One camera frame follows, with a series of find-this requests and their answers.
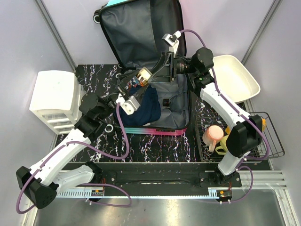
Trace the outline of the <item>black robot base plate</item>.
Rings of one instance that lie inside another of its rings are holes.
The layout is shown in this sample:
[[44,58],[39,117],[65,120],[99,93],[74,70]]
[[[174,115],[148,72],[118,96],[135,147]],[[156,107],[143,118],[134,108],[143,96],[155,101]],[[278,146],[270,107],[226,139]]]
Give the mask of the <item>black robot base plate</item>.
[[241,187],[240,175],[224,176],[216,163],[96,163],[106,182],[116,184],[185,183],[200,187]]

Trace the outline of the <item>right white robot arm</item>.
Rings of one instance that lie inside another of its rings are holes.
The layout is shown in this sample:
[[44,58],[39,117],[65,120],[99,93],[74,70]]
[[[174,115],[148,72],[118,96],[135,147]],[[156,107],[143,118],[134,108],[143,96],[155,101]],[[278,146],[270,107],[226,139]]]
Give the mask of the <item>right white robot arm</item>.
[[213,66],[212,51],[201,47],[191,58],[171,51],[162,52],[150,66],[150,71],[164,75],[185,74],[190,90],[199,94],[227,123],[230,128],[226,140],[228,151],[218,163],[219,172],[213,176],[215,184],[222,187],[230,182],[230,175],[243,159],[251,159],[250,152],[266,138],[262,132],[261,117],[251,116],[219,90]]

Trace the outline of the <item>gold lid cosmetic jar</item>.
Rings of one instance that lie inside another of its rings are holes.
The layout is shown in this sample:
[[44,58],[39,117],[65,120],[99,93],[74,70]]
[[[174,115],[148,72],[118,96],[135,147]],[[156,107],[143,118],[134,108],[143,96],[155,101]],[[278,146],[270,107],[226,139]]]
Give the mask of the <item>gold lid cosmetic jar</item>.
[[137,74],[137,79],[141,86],[146,86],[149,79],[152,77],[152,73],[146,67],[143,67]]

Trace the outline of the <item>navy blue garment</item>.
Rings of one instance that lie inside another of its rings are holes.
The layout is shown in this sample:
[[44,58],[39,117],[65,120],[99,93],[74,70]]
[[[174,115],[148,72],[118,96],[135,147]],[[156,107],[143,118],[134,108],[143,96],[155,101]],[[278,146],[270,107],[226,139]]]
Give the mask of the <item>navy blue garment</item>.
[[119,114],[125,127],[141,127],[159,120],[161,117],[161,108],[157,90],[149,85],[143,95],[141,106],[137,111],[131,115],[127,115],[120,107]]

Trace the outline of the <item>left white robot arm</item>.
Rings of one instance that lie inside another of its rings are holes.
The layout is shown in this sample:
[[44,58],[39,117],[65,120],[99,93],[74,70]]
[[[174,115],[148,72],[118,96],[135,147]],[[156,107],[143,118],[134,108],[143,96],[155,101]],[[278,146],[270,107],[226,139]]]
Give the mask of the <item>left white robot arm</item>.
[[[86,147],[115,160],[122,160],[128,156],[129,141],[120,110],[132,115],[139,109],[149,79],[149,76],[143,78],[140,71],[136,70],[126,74],[125,78],[117,83],[116,91],[110,95],[102,98],[96,93],[87,93],[82,97],[79,106],[82,116],[65,139],[36,164],[29,168],[22,166],[16,171],[20,188],[16,201],[17,213],[27,213],[27,210],[20,209],[23,195],[32,202],[32,206],[28,208],[31,210],[34,207],[42,209],[48,206],[58,194],[76,186],[115,187],[103,182],[102,169],[91,161],[68,172],[61,170]],[[107,130],[108,125],[104,119],[113,112],[117,114],[126,143],[126,152],[122,156],[105,153],[91,145]]]

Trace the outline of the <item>white drawer organizer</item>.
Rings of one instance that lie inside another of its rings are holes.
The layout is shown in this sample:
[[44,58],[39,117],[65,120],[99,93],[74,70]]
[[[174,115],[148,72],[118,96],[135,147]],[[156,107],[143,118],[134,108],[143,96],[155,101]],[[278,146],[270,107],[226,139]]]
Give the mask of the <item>white drawer organizer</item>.
[[29,110],[55,134],[68,134],[81,117],[79,105],[84,94],[75,73],[40,71]]

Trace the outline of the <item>pink and teal kids suitcase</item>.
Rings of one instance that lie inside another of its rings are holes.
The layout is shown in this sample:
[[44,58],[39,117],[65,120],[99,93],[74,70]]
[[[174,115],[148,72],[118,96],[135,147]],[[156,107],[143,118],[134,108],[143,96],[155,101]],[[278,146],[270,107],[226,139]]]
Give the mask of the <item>pink and teal kids suitcase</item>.
[[[169,46],[162,40],[183,29],[181,4],[177,0],[111,0],[94,12],[122,72],[143,67],[151,69]],[[191,116],[191,97],[185,74],[172,76],[171,83],[152,83],[161,105],[161,117],[149,125],[126,127],[130,134],[179,136],[186,132]]]

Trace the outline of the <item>small black jar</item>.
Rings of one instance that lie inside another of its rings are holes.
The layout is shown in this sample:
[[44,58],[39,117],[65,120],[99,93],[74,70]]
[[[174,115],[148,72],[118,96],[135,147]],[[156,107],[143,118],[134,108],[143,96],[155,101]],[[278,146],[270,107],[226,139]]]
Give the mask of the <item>small black jar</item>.
[[170,106],[170,101],[169,101],[169,99],[168,99],[168,98],[164,98],[164,99],[162,100],[162,105],[163,105],[164,107],[169,107],[169,106]]

